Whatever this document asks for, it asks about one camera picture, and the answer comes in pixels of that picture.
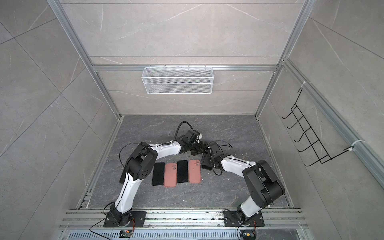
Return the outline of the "black phone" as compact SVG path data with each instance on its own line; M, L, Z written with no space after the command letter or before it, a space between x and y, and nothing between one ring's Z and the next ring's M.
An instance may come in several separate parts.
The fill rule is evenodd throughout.
M152 186L162 186L165 179L165 163L155 163L153 169Z
M188 160L177 162L177 183L187 183L189 181L188 166Z

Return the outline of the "pink phone case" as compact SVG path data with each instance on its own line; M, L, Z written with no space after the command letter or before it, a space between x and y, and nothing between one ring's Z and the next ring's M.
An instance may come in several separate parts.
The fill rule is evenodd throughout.
M177 164L168 163L165 165L164 186L173 188L177 185Z

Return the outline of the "black pad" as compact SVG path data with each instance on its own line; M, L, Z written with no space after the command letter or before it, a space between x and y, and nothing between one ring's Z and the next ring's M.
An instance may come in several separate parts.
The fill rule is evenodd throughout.
M201 159L201 167L205 170L211 171L213 169L213 163L210 155L203 154Z

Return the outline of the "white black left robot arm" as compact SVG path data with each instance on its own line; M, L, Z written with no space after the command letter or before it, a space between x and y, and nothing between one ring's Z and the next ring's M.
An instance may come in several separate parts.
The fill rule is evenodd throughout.
M104 227L126 227L133 222L133 202L141 182L151 173L155 162L161 158L191 152L196 156L204 152L208 143L201 140L202 134L189 130L170 142L150 145L141 142L127 159L120 179L123 184L117 200L110 205Z

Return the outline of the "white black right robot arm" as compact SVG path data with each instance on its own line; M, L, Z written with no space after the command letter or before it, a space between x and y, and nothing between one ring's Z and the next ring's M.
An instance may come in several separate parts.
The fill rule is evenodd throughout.
M245 180L250 196L237 207L236 217L240 224L248 224L285 194L282 182L264 160L250 162L225 154L216 142L203 143L202 154L203 169L212 170L217 176L233 173Z

